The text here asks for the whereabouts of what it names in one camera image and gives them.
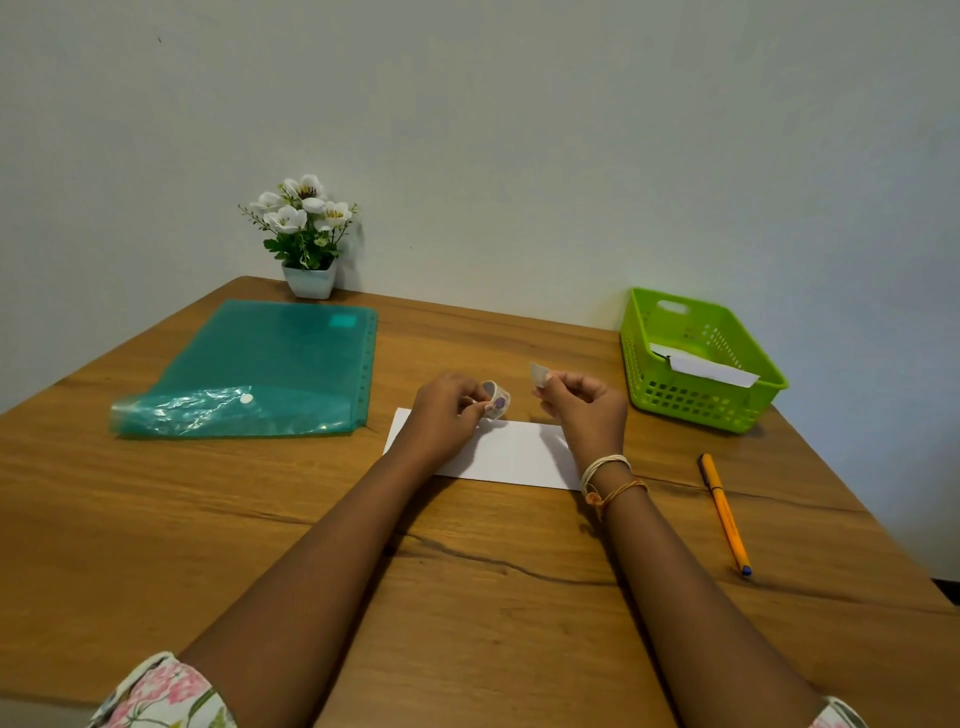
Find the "artificial flower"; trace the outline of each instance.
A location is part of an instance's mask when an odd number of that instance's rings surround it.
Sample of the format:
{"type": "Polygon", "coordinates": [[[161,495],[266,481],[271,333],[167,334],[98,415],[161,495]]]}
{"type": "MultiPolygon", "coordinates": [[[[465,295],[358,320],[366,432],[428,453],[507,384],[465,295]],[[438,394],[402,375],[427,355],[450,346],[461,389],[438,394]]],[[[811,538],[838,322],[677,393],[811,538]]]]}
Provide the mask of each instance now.
{"type": "MultiPolygon", "coordinates": [[[[290,195],[290,197],[292,197],[294,200],[300,200],[303,203],[305,203],[307,200],[326,200],[326,195],[324,195],[324,186],[320,184],[320,180],[317,179],[317,175],[303,175],[299,182],[288,178],[283,181],[283,188],[287,191],[287,194],[290,195]]],[[[309,209],[306,205],[304,205],[303,208],[308,212],[314,211],[309,209]]]]}
{"type": "Polygon", "coordinates": [[[347,203],[327,203],[324,208],[325,222],[332,228],[339,228],[346,225],[353,213],[350,212],[350,205],[347,203]]]}
{"type": "Polygon", "coordinates": [[[300,204],[303,205],[303,209],[305,209],[307,212],[312,212],[315,215],[322,215],[324,214],[326,200],[322,197],[308,197],[305,200],[300,200],[300,204]]]}
{"type": "Polygon", "coordinates": [[[287,234],[299,232],[306,225],[306,211],[293,209],[289,205],[284,205],[277,212],[268,212],[263,216],[263,222],[270,227],[273,232],[287,234]]]}
{"type": "Polygon", "coordinates": [[[283,205],[283,198],[273,192],[264,192],[260,195],[259,200],[255,203],[250,203],[251,209],[260,215],[266,212],[276,212],[283,207],[283,205]]]}

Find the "forearm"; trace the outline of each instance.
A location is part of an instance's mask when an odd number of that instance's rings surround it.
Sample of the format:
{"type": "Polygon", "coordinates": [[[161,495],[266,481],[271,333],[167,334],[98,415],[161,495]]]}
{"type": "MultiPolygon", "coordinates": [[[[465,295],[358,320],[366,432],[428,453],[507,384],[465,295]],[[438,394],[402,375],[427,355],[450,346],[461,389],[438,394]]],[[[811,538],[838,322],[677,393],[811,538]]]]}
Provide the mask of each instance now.
{"type": "MultiPolygon", "coordinates": [[[[601,494],[631,479],[605,466],[601,494]]],[[[657,658],[688,728],[805,728],[823,699],[733,605],[640,488],[606,524],[657,658]]]]}
{"type": "Polygon", "coordinates": [[[302,725],[426,473],[389,454],[180,655],[244,728],[302,725]]]}

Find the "floral sleeve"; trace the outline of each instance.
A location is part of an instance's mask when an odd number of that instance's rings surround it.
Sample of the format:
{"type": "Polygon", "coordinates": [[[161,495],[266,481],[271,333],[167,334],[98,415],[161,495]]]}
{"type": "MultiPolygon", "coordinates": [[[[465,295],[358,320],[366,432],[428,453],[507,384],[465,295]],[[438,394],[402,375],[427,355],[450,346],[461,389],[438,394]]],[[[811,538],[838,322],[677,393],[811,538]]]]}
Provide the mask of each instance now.
{"type": "Polygon", "coordinates": [[[100,706],[87,728],[236,728],[197,670],[170,652],[145,660],[100,706]]]}
{"type": "Polygon", "coordinates": [[[827,706],[810,728],[867,728],[867,724],[843,700],[828,697],[827,706]]]}

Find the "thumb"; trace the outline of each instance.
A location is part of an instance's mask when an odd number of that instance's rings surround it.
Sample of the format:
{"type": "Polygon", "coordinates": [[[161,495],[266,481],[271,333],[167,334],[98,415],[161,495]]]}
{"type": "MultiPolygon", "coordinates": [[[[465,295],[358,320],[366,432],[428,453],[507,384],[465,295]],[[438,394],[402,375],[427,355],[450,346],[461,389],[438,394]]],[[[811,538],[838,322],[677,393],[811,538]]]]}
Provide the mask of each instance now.
{"type": "Polygon", "coordinates": [[[462,422],[467,423],[470,429],[474,429],[480,424],[480,418],[483,417],[483,413],[487,411],[487,407],[489,406],[490,403],[488,401],[476,401],[464,407],[464,411],[460,413],[460,419],[462,422]]]}
{"type": "Polygon", "coordinates": [[[571,404],[579,402],[577,396],[566,388],[561,379],[552,372],[546,376],[542,387],[543,400],[553,405],[557,413],[563,416],[571,404]]]}

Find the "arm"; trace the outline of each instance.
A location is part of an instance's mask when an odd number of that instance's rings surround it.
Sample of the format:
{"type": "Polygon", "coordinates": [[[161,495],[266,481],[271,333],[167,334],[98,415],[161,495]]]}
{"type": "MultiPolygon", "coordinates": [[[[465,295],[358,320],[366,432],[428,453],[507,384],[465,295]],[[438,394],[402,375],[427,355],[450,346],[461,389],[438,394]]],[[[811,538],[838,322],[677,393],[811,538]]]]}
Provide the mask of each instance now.
{"type": "MultiPolygon", "coordinates": [[[[589,376],[551,373],[536,391],[560,420],[579,472],[623,452],[626,398],[589,376]]],[[[633,480],[600,468],[605,497],[633,480]]],[[[805,728],[824,699],[806,683],[700,566],[641,488],[611,501],[605,524],[687,728],[805,728]]]]}
{"type": "Polygon", "coordinates": [[[183,651],[239,725],[289,728],[308,719],[400,514],[467,443],[489,398],[461,375],[420,388],[390,451],[183,651]]]}

